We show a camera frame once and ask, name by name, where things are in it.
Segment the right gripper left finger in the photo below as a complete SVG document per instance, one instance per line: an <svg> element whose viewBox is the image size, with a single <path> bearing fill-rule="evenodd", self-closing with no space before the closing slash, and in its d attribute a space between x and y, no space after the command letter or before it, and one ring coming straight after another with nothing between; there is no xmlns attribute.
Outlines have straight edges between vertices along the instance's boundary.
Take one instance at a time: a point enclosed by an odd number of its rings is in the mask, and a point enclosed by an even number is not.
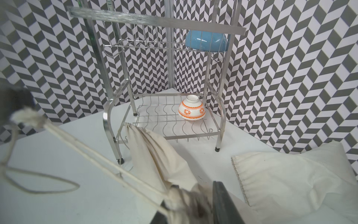
<svg viewBox="0 0 358 224"><path fill-rule="evenodd" d="M150 224L168 224L168 220L165 215L160 213L159 211L155 213L153 219Z"/></svg>

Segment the cream drawstring soil bag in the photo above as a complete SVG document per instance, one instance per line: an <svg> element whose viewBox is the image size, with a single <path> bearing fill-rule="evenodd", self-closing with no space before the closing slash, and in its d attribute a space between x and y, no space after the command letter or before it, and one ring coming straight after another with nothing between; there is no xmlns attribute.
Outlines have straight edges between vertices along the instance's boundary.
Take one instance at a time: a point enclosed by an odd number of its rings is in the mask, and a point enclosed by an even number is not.
<svg viewBox="0 0 358 224"><path fill-rule="evenodd" d="M129 149L137 170L137 174L133 175L29 107L13 113L10 122L45 128L103 173L165 215L168 223L214 224L213 186L206 188L199 185L187 162L162 136L144 128L126 125ZM245 224L255 222L242 201L233 202Z"/></svg>

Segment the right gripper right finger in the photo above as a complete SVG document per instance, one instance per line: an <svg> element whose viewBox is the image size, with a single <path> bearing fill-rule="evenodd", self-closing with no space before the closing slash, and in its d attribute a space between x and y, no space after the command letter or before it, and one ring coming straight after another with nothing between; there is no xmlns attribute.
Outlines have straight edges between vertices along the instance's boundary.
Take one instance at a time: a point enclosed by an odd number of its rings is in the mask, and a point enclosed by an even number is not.
<svg viewBox="0 0 358 224"><path fill-rule="evenodd" d="M215 224L244 224L222 182L213 182L213 220Z"/></svg>

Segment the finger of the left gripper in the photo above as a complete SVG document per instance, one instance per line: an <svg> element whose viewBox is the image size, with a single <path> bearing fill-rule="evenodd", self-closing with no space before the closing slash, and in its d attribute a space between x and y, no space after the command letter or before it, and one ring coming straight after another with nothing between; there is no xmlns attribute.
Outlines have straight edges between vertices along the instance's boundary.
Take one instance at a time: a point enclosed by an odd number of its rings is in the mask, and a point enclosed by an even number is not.
<svg viewBox="0 0 358 224"><path fill-rule="evenodd" d="M10 123L11 115L25 107L35 108L32 93L13 84L1 84L1 126Z"/></svg>

